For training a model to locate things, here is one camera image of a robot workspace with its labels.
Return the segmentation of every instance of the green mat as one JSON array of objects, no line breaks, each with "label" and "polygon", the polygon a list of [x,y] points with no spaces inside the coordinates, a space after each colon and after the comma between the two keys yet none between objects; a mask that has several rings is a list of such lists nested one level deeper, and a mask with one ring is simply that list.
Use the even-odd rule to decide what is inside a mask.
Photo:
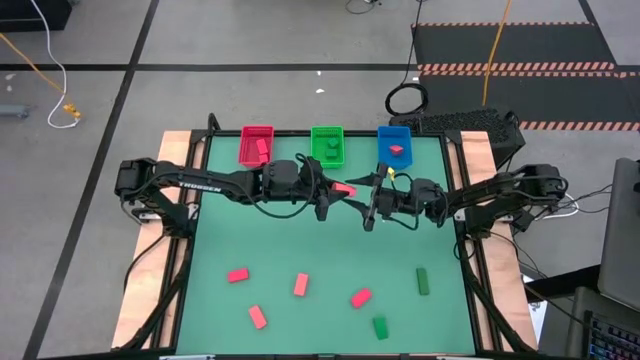
[{"label": "green mat", "polygon": [[[277,137],[276,159],[309,153],[308,137]],[[215,137],[208,168],[229,172],[238,137]],[[347,162],[327,176],[346,180],[367,175],[377,164],[375,137],[346,137]],[[437,138],[413,139],[414,164],[406,172],[446,188]],[[398,179],[406,190],[406,179]],[[370,188],[358,187],[368,203]],[[301,204],[269,203],[278,214]],[[413,224],[409,216],[399,219]],[[191,275],[177,354],[473,354],[474,346],[460,264],[452,253],[449,220],[437,229],[421,217],[418,231],[377,220],[362,229],[360,214],[339,203],[326,222],[313,208],[276,220],[250,206],[205,194],[202,199]],[[231,270],[248,267],[249,280],[227,282]],[[420,296],[416,268],[429,276],[428,296]],[[309,274],[305,297],[293,295],[298,273]],[[362,288],[373,297],[360,309],[350,299]],[[248,310],[259,305],[268,325],[254,328]],[[373,318],[384,316],[389,337],[378,340]]]}]

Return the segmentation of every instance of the wooden table edge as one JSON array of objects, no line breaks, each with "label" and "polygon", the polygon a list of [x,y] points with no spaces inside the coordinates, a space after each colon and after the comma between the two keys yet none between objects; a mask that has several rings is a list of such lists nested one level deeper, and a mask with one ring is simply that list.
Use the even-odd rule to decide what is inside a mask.
[{"label": "wooden table edge", "polygon": [[[191,131],[166,131],[162,138],[158,160],[168,160],[176,164],[184,164],[189,148]],[[485,132],[462,132],[462,148],[467,162],[467,172],[471,183],[476,183],[492,177],[495,165],[491,153],[489,138]],[[450,163],[454,175],[456,188],[461,185],[458,160],[453,144],[448,146]],[[194,163],[202,156],[202,150],[197,154]],[[177,201],[179,189],[171,188],[163,190],[167,197]],[[141,226],[134,257],[143,251],[162,231],[158,222]],[[497,223],[493,231],[511,239],[509,226]],[[533,348],[537,348],[533,323],[529,314],[524,287],[520,275],[520,266],[515,249],[506,240],[492,236],[483,242],[486,264],[489,271],[489,281],[493,293],[494,302],[509,324],[518,332],[522,339]],[[112,347],[121,346],[127,342],[146,320],[148,314],[157,304],[160,294],[160,285],[164,273],[164,267],[168,256],[169,241],[163,241],[155,250],[148,254],[143,261],[131,272],[129,285],[124,294],[120,314]],[[474,272],[477,264],[472,261]],[[173,326],[176,301],[167,309],[164,319],[163,336],[161,346],[168,346],[170,332]],[[493,348],[487,321],[487,313],[482,304],[476,298],[476,308],[482,335],[484,349]],[[503,339],[505,350],[509,350],[508,344]]]}]

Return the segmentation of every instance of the gray floor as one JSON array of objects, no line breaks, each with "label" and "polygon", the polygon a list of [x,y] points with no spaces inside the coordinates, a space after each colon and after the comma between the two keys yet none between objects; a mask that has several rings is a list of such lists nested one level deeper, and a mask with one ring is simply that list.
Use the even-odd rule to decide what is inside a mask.
[{"label": "gray floor", "polygon": [[[634,36],[640,3],[589,0],[618,62],[640,65]],[[128,62],[149,0],[83,0],[53,50],[65,63]],[[499,21],[506,0],[428,0],[422,21]],[[143,63],[403,63],[410,45],[415,0],[385,0],[367,15],[349,15],[342,1],[161,0],[143,50]],[[577,0],[514,0],[511,21],[584,21]],[[36,62],[49,62],[42,33],[8,34]],[[0,44],[0,63],[19,63]],[[0,103],[36,105],[27,120],[0,122],[0,352],[18,359],[78,205],[86,177],[118,92],[122,73],[72,72],[71,96],[86,120],[53,130],[46,115],[54,91],[32,72],[0,73]],[[272,123],[308,128],[340,123],[349,129],[388,121],[384,97],[401,72],[138,72],[134,76],[93,201],[40,356],[107,351],[121,302],[122,278],[137,228],[113,195],[123,159],[155,157],[167,129],[205,125],[217,114],[223,127]],[[396,99],[408,109],[415,94]],[[66,118],[61,113],[58,121]],[[528,145],[512,167],[550,162],[579,196],[611,181],[613,162],[640,156],[637,133],[525,132]],[[584,202],[594,209],[607,197]],[[604,214],[578,214],[535,223],[518,236],[548,275],[599,261]],[[557,344],[547,345],[555,349]]]}]

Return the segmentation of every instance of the red rectangular block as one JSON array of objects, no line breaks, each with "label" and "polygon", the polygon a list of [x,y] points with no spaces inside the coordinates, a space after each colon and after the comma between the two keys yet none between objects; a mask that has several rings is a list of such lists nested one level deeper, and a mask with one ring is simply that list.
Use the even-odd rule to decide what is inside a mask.
[{"label": "red rectangular block", "polygon": [[247,280],[249,278],[249,269],[242,268],[238,270],[229,271],[227,274],[227,279],[230,283]]},{"label": "red rectangular block", "polygon": [[296,296],[304,296],[307,291],[307,282],[309,281],[309,275],[300,273],[296,280],[296,286],[293,289],[293,294]]},{"label": "red rectangular block", "polygon": [[260,310],[260,306],[254,305],[250,307],[249,316],[251,316],[251,320],[253,320],[253,325],[256,329],[260,330],[267,326],[267,319],[264,318],[264,314],[262,313],[262,310]]},{"label": "red rectangular block", "polygon": [[264,139],[259,139],[256,141],[256,146],[258,147],[258,154],[264,155],[269,152],[269,148],[267,147],[267,142]]},{"label": "red rectangular block", "polygon": [[402,155],[404,148],[400,145],[392,145],[392,146],[389,146],[389,150],[391,150],[391,155],[400,156]]},{"label": "red rectangular block", "polygon": [[341,183],[333,183],[333,185],[331,185],[331,189],[334,191],[344,191],[349,193],[349,197],[354,197],[357,193],[356,188]]},{"label": "red rectangular block", "polygon": [[357,294],[353,295],[353,297],[351,298],[351,305],[353,305],[354,308],[358,309],[367,301],[369,301],[369,299],[371,299],[371,295],[371,290],[364,288],[358,291]]}]

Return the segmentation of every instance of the green block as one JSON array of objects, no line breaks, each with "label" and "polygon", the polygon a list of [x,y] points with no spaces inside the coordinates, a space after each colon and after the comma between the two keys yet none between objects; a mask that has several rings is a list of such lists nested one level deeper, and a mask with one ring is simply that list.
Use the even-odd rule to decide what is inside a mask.
[{"label": "green block", "polygon": [[335,158],[338,157],[338,150],[336,150],[336,149],[327,149],[327,151],[325,151],[325,155],[329,159],[335,159]]},{"label": "green block", "polygon": [[338,144],[340,144],[340,142],[336,138],[331,138],[331,139],[327,140],[327,145],[329,145],[329,147],[332,148],[332,149],[337,148]]},{"label": "green block", "polygon": [[429,295],[429,281],[427,281],[427,270],[425,268],[417,268],[418,275],[418,291],[420,295]]},{"label": "green block", "polygon": [[373,318],[373,329],[376,331],[378,340],[384,340],[389,337],[387,330],[387,319],[384,316],[376,316]]}]

